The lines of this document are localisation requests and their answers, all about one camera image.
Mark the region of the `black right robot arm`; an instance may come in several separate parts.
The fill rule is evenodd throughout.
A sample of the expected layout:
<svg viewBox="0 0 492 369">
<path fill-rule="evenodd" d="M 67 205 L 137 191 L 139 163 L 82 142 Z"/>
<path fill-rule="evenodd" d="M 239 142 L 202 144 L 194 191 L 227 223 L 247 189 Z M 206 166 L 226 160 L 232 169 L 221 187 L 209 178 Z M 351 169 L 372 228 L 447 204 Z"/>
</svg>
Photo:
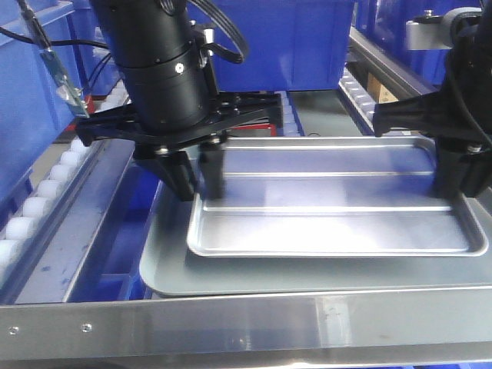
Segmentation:
<svg viewBox="0 0 492 369">
<path fill-rule="evenodd" d="M 220 93 L 213 68 L 199 71 L 198 53 L 213 51 L 230 62 L 244 61 L 248 46 L 236 25 L 213 2 L 197 7 L 236 46 L 232 52 L 197 37 L 197 48 L 186 53 L 191 77 L 171 90 L 162 72 L 153 71 L 153 95 L 134 95 L 140 114 L 141 138 L 133 153 L 137 163 L 157 175 L 182 200 L 190 201 L 196 179 L 185 149 L 199 147 L 199 168 L 210 199 L 224 193 L 222 145 L 227 130 L 250 121 L 281 117 L 278 95 Z M 374 133 L 381 136 L 402 127 L 429 134 L 435 140 L 437 169 L 434 193 L 452 198 L 479 195 L 491 181 L 491 8 L 461 9 L 451 20 L 452 49 L 445 60 L 440 91 L 395 103 L 377 105 Z"/>
</svg>

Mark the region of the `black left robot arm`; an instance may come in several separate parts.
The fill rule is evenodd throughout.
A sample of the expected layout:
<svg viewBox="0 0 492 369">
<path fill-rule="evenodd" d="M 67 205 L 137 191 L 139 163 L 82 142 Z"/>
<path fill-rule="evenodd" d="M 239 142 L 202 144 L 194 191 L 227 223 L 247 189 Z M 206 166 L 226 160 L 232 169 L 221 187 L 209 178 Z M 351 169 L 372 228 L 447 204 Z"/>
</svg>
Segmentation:
<svg viewBox="0 0 492 369">
<path fill-rule="evenodd" d="M 230 128 L 258 119 L 279 123 L 281 96 L 221 92 L 211 56 L 241 64 L 249 47 L 213 2 L 196 6 L 230 38 L 232 49 L 208 42 L 190 22 L 185 1 L 94 1 L 91 4 L 130 103 L 81 118 L 83 145 L 133 141 L 134 160 L 182 201 L 197 190 L 224 193 L 224 143 Z"/>
</svg>

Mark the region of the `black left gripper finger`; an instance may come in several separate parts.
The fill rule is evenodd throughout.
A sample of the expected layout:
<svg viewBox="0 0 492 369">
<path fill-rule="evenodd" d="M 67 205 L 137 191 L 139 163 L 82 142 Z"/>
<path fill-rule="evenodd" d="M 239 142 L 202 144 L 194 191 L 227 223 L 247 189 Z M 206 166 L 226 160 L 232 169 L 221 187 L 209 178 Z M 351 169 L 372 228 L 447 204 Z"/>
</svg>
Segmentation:
<svg viewBox="0 0 492 369">
<path fill-rule="evenodd" d="M 199 168 L 204 179 L 207 199 L 220 199 L 224 195 L 224 150 L 220 144 L 204 143 L 199 147 Z"/>
<path fill-rule="evenodd" d="M 157 155 L 153 151 L 134 150 L 133 159 L 163 181 L 179 200 L 193 200 L 197 180 L 185 151 Z"/>
</svg>

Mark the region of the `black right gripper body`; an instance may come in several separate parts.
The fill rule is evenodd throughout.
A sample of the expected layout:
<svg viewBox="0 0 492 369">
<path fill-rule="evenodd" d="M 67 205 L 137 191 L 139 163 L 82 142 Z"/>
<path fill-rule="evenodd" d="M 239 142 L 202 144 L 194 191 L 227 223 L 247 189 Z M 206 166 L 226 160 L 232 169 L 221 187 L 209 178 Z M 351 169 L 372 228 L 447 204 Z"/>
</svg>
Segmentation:
<svg viewBox="0 0 492 369">
<path fill-rule="evenodd" d="M 402 128 L 436 138 L 475 141 L 490 146 L 491 99 L 457 98 L 449 92 L 434 92 L 377 105 L 372 124 L 378 137 Z"/>
</svg>

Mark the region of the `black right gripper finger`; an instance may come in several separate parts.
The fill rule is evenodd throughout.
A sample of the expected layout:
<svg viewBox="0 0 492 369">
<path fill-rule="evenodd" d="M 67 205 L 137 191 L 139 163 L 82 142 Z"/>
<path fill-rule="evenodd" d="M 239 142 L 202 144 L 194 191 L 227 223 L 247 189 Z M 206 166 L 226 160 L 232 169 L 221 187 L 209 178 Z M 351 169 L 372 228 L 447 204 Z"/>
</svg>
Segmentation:
<svg viewBox="0 0 492 369">
<path fill-rule="evenodd" d="M 434 193 L 454 198 L 460 193 L 475 198 L 491 186 L 491 150 L 463 140 L 436 140 L 437 167 Z"/>
</svg>

